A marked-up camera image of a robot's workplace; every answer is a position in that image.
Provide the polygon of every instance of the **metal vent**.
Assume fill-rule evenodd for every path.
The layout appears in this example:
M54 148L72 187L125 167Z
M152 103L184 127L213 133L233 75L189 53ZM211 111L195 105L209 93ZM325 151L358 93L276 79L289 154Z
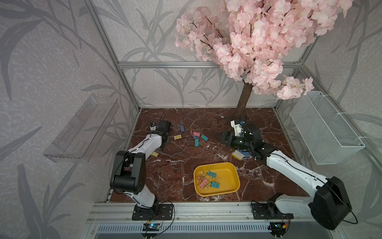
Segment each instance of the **metal vent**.
M164 223L159 232L171 223ZM199 232L270 232L268 222L236 222L236 223L173 223L166 233L199 233ZM143 223L100 223L97 233L145 233Z

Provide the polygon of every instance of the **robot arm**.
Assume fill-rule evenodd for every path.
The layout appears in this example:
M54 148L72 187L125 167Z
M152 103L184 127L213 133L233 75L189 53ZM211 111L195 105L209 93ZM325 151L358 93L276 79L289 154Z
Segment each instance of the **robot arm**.
M284 174L309 194L309 197L278 195L274 204L280 212L313 217L323 227L334 230L351 211L348 194L340 179L329 179L293 161L263 142L260 130L254 125L231 124L235 134L229 131L219 133L215 135L219 141L234 149L248 151L260 163Z
M171 123L162 120L156 130L148 134L137 146L128 151L119 151L115 155L110 187L131 197L140 208L157 210L156 196L145 185L146 159L156 148L163 149L170 130ZM125 171L125 167L129 166L132 166L132 170Z

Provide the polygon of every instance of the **black cable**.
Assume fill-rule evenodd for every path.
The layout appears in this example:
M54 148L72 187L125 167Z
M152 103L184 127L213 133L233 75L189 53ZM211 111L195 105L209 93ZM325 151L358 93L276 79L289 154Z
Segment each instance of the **black cable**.
M132 153L132 152L138 150L138 149L143 145L143 143L144 143L145 141L147 141L147 140L150 139L150 137L151 137L151 134L150 134L150 136L149 136L147 139L145 139L144 141L142 141L142 144L141 144L139 147L137 147L136 149L134 149L133 151L131 151L131 152L129 152L129 153ZM119 193L119 192L117 192L117 191L115 190L115 187L114 187L115 174L117 173L118 168L121 166L121 164L122 164L124 161L125 161L125 159L123 159L123 160L121 161L121 163L120 163L120 164L118 165L118 167L115 169L114 174L113 174L113 175L114 175L114 177L113 177L113 190L114 190L114 192L115 192L116 194L124 194L124 193Z
M162 115L160 116L160 118L159 118L159 122L158 122L157 125L159 125L160 121L163 120L165 117L166 117L166 114L162 114Z
M323 183L323 184L325 184L321 179L319 179L318 177L316 177L316 176L313 176L312 174L310 174L310 173L308 173L308 172L305 172L305 171L302 171L302 170L300 170L300 169L298 169L298 168L296 168L296 167L294 167L292 164L290 164L289 162L288 162L288 160L286 159L286 158L284 158L283 156L281 156L281 155L278 155L278 154L275 154L275 153L270 153L270 154L273 154L273 155L277 155L277 156L279 156L279 157L281 157L281 158L283 158L292 168L294 168L294 169L297 169L298 171L301 171L301 172L304 172L304 173L306 173L306 174L308 174L308 175L310 175L310 176L312 176L312 177L314 177L315 179L317 179L318 181L320 181L321 183ZM330 189L333 193L334 193L334 195L336 195L336 197L340 200L340 202L353 214L353 216L354 216L354 218L355 218L355 220L356 220L356 222L355 223L353 223L353 222L351 222L351 221L347 221L347 220L343 220L343 221L345 221L345 222L347 222L347 223L351 223L351 224L358 224L358 218L356 217L356 215L354 214L354 212L341 200L341 198L337 195L337 193L335 193L334 192L334 190L332 190L331 188L328 188L328 189Z
M172 222L171 222L171 224L170 224L164 231L162 231L161 233L156 234L155 236L153 236L153 237L151 237L151 238L154 238L154 237L156 237L156 236L158 236L158 235L161 235L163 232L167 231L167 229L170 228L171 225L172 225L172 223L174 222L174 219L175 219L175 206L174 206L174 204L173 204L171 201L169 201L169 200L164 201L164 202L160 203L159 205L161 205L161 204L163 204L163 203L165 203L165 202L170 202L171 205L172 205L172 208L173 208L173 210L172 210L172 211L173 211L173 213L172 213Z

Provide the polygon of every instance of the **clear acrylic shelf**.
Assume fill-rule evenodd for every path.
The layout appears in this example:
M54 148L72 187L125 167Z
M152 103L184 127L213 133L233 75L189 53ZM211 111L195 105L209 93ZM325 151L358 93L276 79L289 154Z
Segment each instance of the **clear acrylic shelf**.
M92 94L44 151L54 162L87 163L119 108L118 99Z

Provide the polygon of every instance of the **cable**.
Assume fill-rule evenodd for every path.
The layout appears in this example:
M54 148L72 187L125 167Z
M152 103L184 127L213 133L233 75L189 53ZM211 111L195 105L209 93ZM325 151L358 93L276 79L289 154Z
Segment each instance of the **cable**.
M300 169L298 169L298 168L296 168L296 167L294 167L292 164L290 164L289 162L288 162L288 160L286 159L286 158L284 158L283 156L281 156L281 155L278 155L278 154L275 154L275 153L270 153L270 154L273 154L273 155L277 155L277 156L279 156L279 157L281 157L281 158L283 158L292 168L294 168L294 169L297 169L298 171L301 171L301 172L304 172L304 173L306 173L306 174L308 174L308 175L310 175L310 176L312 176L312 177L314 177L315 179L317 179L318 181L320 181L321 183L323 183L323 184L325 184L321 179L319 179L318 177L316 177L316 176L313 176L312 174L310 174L310 173L308 173L308 172L305 172L305 171L303 171L303 170L300 170ZM353 216L354 216L354 218L355 218L355 220L356 220L356 222L355 223L353 223L353 222L351 222L351 221L347 221L347 220L343 220L343 221L345 221L345 222L347 222L347 223L351 223L351 224L358 224L358 218L356 217L356 215L354 214L354 212L341 200L341 198L337 195L337 193L335 193L334 192L334 190L333 189L331 189L331 188L329 188L328 187L328 189L330 189L333 193L334 193L334 195L336 195L336 197L338 198L338 200L340 200L340 202L353 214Z
M156 237L156 236L158 236L158 235L161 235L163 232L167 231L167 229L170 228L171 225L172 225L172 223L174 222L174 219L175 219L175 206L174 206L174 204L173 204L171 201L168 201L168 200L167 200L167 201L164 201L164 202L162 202L162 203L160 203L159 205L161 205L161 204L163 204L163 203L165 203L165 202L170 202L171 205L172 205L172 208L173 208L172 222L171 222L171 224L170 224L164 231L162 231L161 233L156 234L155 236L153 236L153 237L151 237L151 238L154 238L154 237Z
M166 117L166 114L162 114L162 115L160 116L160 118L159 118L159 122L160 122L161 120L165 119L165 117Z
M148 220L147 222L146 222L146 224L149 224L150 223L150 221L152 221L152 220L154 220L154 219L156 219L157 217L159 217L160 215L162 215L162 212L160 212L156 217L154 217L154 218L152 218L152 219L150 219L150 220Z
M287 233L288 232L288 230L289 230L289 228L290 228L290 219L288 218L288 216L287 215L285 215L286 216L286 218L288 219L288 227L286 228L286 230L285 230L285 233Z
M164 218L164 216L163 216L163 214L162 214L162 222L161 222L161 224L160 224L160 227L159 227L159 228L162 228L162 226L163 226L163 218Z
M145 140L142 141L142 144L141 144L139 147L137 147L137 148L134 149L133 151L130 151L129 153L132 153L132 152L138 150L140 147L142 147L142 145L144 144L144 142L146 142L147 140L149 140L150 137L151 137L151 134L150 134L150 136L149 136L147 139L145 139ZM121 161L121 163L120 163L120 164L118 165L118 167L115 169L114 174L113 174L113 175L114 175L114 177L113 177L113 191L114 191L116 194L124 194L124 193L119 193L119 192L117 192L117 191L115 190L115 187L114 187L115 174L117 173L118 168L122 165L122 163L123 163L124 161L125 161L125 159L123 159L123 160Z

